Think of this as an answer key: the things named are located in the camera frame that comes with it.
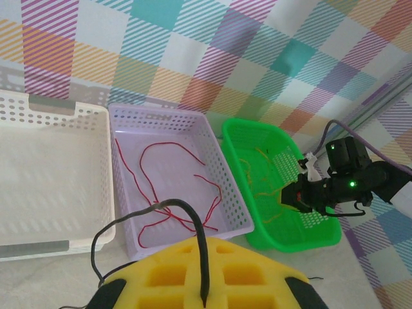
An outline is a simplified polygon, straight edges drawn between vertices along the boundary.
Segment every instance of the checkered pattern wall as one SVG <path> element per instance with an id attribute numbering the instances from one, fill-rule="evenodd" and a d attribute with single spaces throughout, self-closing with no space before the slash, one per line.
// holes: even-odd
<path id="1" fill-rule="evenodd" d="M 358 133 L 392 160 L 412 167 L 412 87 Z M 321 162 L 325 173 L 327 159 Z M 339 212 L 352 209 L 347 203 Z M 341 218 L 341 226 L 383 308 L 412 308 L 412 220 L 374 196 L 367 215 Z"/>
<path id="2" fill-rule="evenodd" d="M 154 97 L 280 126 L 303 145 L 412 51 L 408 0 L 0 1 L 0 88 Z M 15 73 L 13 81 L 7 75 Z"/>

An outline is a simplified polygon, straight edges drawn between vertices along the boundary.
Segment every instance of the purple plastic basket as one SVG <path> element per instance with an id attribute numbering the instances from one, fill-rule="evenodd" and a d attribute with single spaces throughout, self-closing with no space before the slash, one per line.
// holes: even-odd
<path id="1" fill-rule="evenodd" d="M 217 183 L 222 190 L 222 202 L 217 206 L 207 225 L 218 231 L 205 229 L 207 236 L 228 239 L 251 232 L 253 221 L 241 197 L 238 186 L 224 159 L 219 144 L 204 114 L 167 108 L 149 108 L 112 104 L 109 106 L 112 133 L 113 168 L 122 216 L 144 209 L 147 201 L 136 188 L 133 176 L 125 168 L 114 141 L 120 145 L 124 159 L 135 173 L 142 191 L 153 201 L 155 197 L 139 167 L 143 150 L 157 142 L 176 142 L 206 165 L 197 162 L 176 145 L 159 145 L 146 151 L 143 167 L 153 182 L 159 200 L 180 198 L 193 206 L 203 221 L 218 196 L 218 189 L 194 174 Z M 171 207 L 181 218 L 190 218 L 178 207 Z M 127 250 L 131 260 L 142 259 L 181 240 L 194 236 L 177 220 L 171 218 L 138 235 L 143 226 L 164 219 L 165 215 L 150 213 L 125 222 Z"/>

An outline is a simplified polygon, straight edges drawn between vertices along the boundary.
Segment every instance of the basket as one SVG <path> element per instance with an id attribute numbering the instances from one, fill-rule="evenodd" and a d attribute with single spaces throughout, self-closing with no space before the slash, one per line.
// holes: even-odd
<path id="1" fill-rule="evenodd" d="M 222 150 L 254 220 L 254 232 L 246 235 L 254 248 L 297 252 L 339 242 L 337 218 L 302 214 L 277 201 L 278 189 L 297 180 L 297 159 L 303 157 L 284 131 L 229 119 L 223 124 Z"/>
<path id="2" fill-rule="evenodd" d="M 155 197 L 140 169 L 140 157 L 151 144 L 174 142 L 184 146 L 205 165 L 177 145 L 149 148 L 142 159 L 142 167 L 153 183 L 158 200 L 185 200 L 204 221 L 219 192 L 217 187 L 194 176 L 202 175 L 206 180 L 216 183 L 222 193 L 222 202 L 207 223 L 218 231 L 205 229 L 206 235 L 228 239 L 253 230 L 253 221 L 205 115 L 194 111 L 126 104 L 111 104 L 109 115 L 115 185 L 123 216 L 149 205 L 138 191 L 133 175 L 126 169 L 116 141 L 126 165 L 134 172 L 136 182 L 150 202 L 154 202 Z M 178 207 L 171 207 L 171 210 L 183 219 L 190 219 Z M 152 212 L 124 223 L 131 260 L 142 259 L 194 236 L 193 232 L 173 218 L 142 232 L 146 225 L 164 218 L 165 215 Z"/>
<path id="3" fill-rule="evenodd" d="M 2 90 L 0 132 L 0 261 L 89 252 L 115 217 L 108 111 Z"/>

